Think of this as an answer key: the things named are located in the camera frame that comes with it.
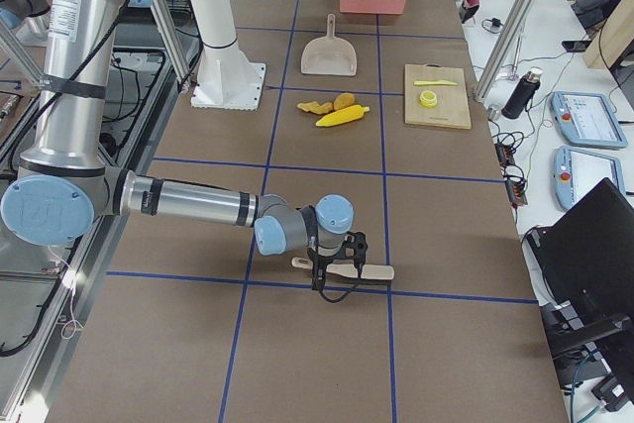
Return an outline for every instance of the wooden cutting board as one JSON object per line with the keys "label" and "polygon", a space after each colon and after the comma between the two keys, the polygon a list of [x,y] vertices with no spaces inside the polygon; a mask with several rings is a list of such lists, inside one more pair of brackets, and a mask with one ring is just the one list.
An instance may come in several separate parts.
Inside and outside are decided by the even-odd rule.
{"label": "wooden cutting board", "polygon": [[[414,81],[449,79],[458,86],[414,86]],[[420,104],[420,93],[428,89],[436,93],[438,105],[426,108]],[[422,64],[405,65],[405,123],[441,128],[471,129],[465,75],[460,68],[439,68]]]}

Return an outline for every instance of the yellow corn toy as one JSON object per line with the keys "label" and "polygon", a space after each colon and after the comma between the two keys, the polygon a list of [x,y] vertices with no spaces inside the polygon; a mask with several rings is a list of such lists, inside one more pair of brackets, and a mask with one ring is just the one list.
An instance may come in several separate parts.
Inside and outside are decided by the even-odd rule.
{"label": "yellow corn toy", "polygon": [[319,121],[315,123],[315,126],[321,128],[330,128],[331,126],[338,126],[340,124],[350,123],[351,121],[357,121],[364,117],[365,113],[369,111],[368,106],[362,106],[361,104],[353,104],[347,108],[340,109],[334,113],[323,116]]}

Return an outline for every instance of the blue joint cap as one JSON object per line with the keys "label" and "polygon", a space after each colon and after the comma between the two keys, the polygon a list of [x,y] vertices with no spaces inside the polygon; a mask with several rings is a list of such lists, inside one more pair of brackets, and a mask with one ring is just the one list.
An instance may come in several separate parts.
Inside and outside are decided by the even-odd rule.
{"label": "blue joint cap", "polygon": [[9,230],[34,245],[61,245],[88,231],[92,202],[83,190],[63,178],[29,175],[13,182],[0,201]]}
{"label": "blue joint cap", "polygon": [[0,9],[0,20],[5,23],[9,30],[15,29],[22,23],[20,17],[5,9]]}
{"label": "blue joint cap", "polygon": [[256,244],[261,255],[279,255],[286,251],[284,229],[275,217],[261,217],[254,223]]}
{"label": "blue joint cap", "polygon": [[315,206],[317,222],[330,233],[348,233],[353,226],[353,205],[341,195],[326,195]]}
{"label": "blue joint cap", "polygon": [[152,7],[154,0],[130,0],[128,7],[135,7],[137,9],[147,9]]}

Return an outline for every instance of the dustpan handle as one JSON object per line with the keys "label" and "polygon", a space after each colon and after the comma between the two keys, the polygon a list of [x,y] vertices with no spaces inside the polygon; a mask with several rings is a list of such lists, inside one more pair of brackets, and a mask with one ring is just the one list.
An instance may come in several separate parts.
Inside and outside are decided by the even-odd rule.
{"label": "dustpan handle", "polygon": [[330,40],[335,38],[335,14],[328,14],[328,25],[326,26],[326,36]]}

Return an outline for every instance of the white pillar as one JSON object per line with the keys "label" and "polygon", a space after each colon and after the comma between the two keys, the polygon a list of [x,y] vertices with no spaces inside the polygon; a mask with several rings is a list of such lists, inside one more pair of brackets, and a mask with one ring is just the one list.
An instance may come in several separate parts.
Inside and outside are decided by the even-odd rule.
{"label": "white pillar", "polygon": [[229,0],[191,0],[204,42],[191,104],[201,108],[258,109],[265,65],[240,50]]}

